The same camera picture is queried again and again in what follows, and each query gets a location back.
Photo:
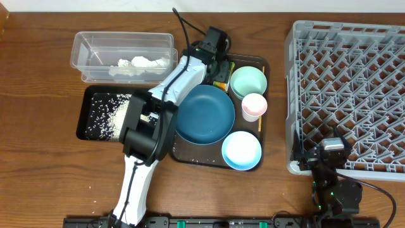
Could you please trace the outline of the white tissue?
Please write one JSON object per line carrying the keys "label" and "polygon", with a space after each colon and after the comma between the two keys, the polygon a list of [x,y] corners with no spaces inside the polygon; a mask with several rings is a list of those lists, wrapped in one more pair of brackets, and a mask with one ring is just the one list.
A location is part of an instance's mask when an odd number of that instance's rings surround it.
{"label": "white tissue", "polygon": [[163,73],[170,66],[170,59],[160,58],[157,60],[149,60],[143,56],[135,56],[131,61],[119,59],[118,65],[111,65],[109,75],[126,75],[133,77],[142,73]]}

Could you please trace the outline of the pile of rice grains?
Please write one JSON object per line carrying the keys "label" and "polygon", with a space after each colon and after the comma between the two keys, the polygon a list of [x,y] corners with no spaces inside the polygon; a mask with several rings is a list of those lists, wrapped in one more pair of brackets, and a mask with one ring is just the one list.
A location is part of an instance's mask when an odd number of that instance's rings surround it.
{"label": "pile of rice grains", "polygon": [[86,140],[119,141],[131,94],[95,93],[85,124]]}

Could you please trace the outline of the dark blue plate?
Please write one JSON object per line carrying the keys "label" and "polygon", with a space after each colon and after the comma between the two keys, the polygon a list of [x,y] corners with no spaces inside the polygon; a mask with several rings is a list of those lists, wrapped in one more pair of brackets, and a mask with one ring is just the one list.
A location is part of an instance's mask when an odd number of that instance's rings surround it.
{"label": "dark blue plate", "polygon": [[222,140],[235,123],[235,106],[227,93],[212,85],[198,85],[178,108],[177,134],[192,144]]}

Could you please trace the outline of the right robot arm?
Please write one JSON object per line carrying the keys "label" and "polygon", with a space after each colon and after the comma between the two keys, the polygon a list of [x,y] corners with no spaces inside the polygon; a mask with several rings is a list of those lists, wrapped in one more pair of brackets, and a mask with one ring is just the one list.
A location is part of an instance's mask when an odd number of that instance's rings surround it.
{"label": "right robot arm", "polygon": [[348,159],[352,145],[335,127],[333,137],[324,138],[319,146],[305,152],[297,132],[294,132],[292,157],[300,168],[313,176],[313,202],[320,211],[307,226],[354,227],[353,215],[359,213],[363,188],[354,180],[338,178],[337,169]]}

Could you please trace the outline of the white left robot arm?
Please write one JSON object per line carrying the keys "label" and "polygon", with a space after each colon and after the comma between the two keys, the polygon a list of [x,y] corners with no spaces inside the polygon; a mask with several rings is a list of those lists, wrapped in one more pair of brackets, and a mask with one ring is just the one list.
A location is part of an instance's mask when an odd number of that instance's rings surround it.
{"label": "white left robot arm", "polygon": [[210,27],[203,40],[188,43],[164,81],[132,94],[119,136],[125,175],[118,203],[108,215],[108,227],[135,227],[142,220],[154,169],[173,145],[180,103],[195,86],[229,78],[230,46],[226,32]]}

